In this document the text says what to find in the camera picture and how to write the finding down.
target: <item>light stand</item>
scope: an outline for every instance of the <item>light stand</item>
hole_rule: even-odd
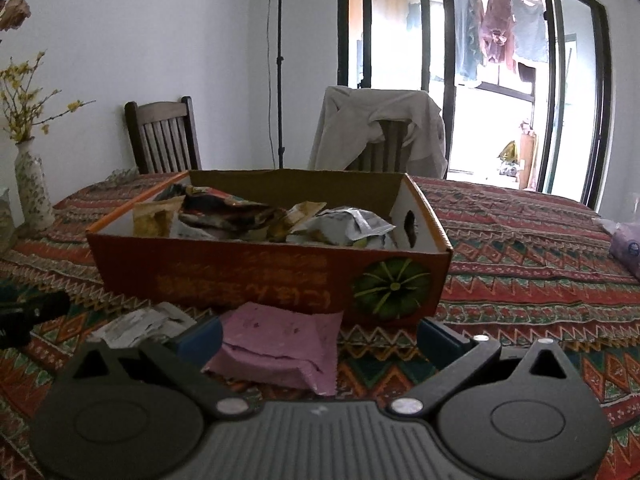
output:
[[[284,146],[282,145],[282,0],[278,0],[278,164],[284,167]]]

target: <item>blue plastic part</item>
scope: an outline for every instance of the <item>blue plastic part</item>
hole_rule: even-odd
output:
[[[222,323],[213,316],[171,339],[168,347],[180,359],[202,368],[220,350],[222,336]]]

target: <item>red tablecloth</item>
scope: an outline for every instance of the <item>red tablecloth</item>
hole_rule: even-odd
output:
[[[166,176],[99,184],[56,208],[40,240],[22,240],[0,260],[0,297],[37,286],[67,290],[74,306],[34,330],[27,348],[0,352],[0,473],[41,478],[28,446],[29,420],[52,378],[85,336],[145,304],[102,289],[84,240],[91,222]],[[640,284],[608,256],[609,237],[593,212],[570,200],[476,184],[417,179],[454,247],[438,317],[459,332],[504,344],[552,336],[598,397],[614,429],[599,478],[640,472]],[[201,312],[188,309],[192,316]],[[342,332],[338,397],[384,403],[434,373],[414,334],[358,327]],[[297,399],[306,392],[264,384],[231,386],[250,399]]]

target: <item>white jacket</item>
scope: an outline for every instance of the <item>white jacket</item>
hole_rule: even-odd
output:
[[[440,107],[422,90],[329,86],[311,150],[310,170],[344,170],[370,142],[383,142],[378,121],[411,121],[403,146],[411,145],[407,173],[443,177],[444,122]]]

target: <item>wooden chair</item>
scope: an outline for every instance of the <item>wooden chair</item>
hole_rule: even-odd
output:
[[[191,98],[179,103],[157,102],[124,106],[133,155],[140,173],[199,170],[200,153]]]
[[[405,173],[411,146],[402,147],[408,124],[401,121],[380,121],[384,142],[370,142],[362,153],[347,166],[348,171]]]

